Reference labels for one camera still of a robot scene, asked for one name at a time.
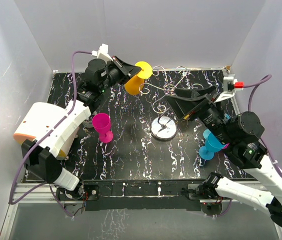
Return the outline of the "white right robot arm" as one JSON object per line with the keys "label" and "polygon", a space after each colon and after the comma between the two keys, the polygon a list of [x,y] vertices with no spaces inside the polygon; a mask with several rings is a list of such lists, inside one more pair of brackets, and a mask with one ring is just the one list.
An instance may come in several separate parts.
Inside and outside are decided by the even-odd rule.
{"label": "white right robot arm", "polygon": [[199,119],[216,139],[227,148],[229,161],[256,178],[266,190],[239,184],[212,172],[195,190],[188,194],[231,198],[267,214],[282,227],[282,170],[272,163],[268,149],[260,143],[264,127],[252,111],[227,118],[215,86],[193,90],[176,88],[166,101],[177,119]]}

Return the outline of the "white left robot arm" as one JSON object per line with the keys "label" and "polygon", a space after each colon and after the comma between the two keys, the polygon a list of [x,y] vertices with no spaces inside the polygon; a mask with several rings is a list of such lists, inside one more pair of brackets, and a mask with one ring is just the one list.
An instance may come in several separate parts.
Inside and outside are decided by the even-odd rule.
{"label": "white left robot arm", "polygon": [[96,58],[75,82],[74,98],[66,108],[35,103],[26,115],[25,125],[20,126],[34,136],[21,144],[22,166],[46,183],[65,189],[72,199],[80,199],[84,194],[82,181],[61,165],[59,152],[65,144],[72,144],[79,126],[98,108],[108,89],[127,83],[141,71],[141,67],[115,56],[109,61]]}

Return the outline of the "orange wine glass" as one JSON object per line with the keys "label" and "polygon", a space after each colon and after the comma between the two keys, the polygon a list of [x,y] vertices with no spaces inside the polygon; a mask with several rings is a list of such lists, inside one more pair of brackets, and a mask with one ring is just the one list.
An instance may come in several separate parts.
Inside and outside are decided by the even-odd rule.
{"label": "orange wine glass", "polygon": [[141,71],[132,77],[125,85],[125,90],[128,94],[135,96],[143,89],[145,79],[152,76],[152,67],[145,61],[139,61],[135,66],[140,67]]}

